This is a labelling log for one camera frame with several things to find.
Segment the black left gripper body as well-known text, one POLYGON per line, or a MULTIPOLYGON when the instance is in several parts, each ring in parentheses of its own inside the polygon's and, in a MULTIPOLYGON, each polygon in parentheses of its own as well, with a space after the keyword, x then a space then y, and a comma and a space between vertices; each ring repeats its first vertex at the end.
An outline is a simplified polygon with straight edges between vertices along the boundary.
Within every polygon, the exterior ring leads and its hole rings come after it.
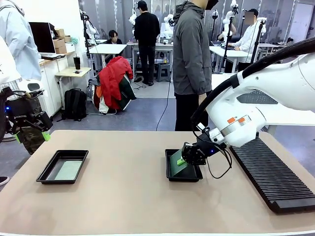
POLYGON ((35 124, 36 101, 20 97, 5 102, 5 131, 6 133, 17 133, 20 128, 33 127, 35 124))

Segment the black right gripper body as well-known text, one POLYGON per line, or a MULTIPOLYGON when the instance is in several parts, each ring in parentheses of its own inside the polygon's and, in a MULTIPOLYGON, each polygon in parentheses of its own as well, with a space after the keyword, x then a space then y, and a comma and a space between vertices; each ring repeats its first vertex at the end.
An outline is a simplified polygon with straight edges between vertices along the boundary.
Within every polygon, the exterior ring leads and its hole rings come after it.
POLYGON ((210 141, 197 141, 192 144, 192 164, 193 165, 205 165, 206 159, 218 152, 221 149, 210 141))

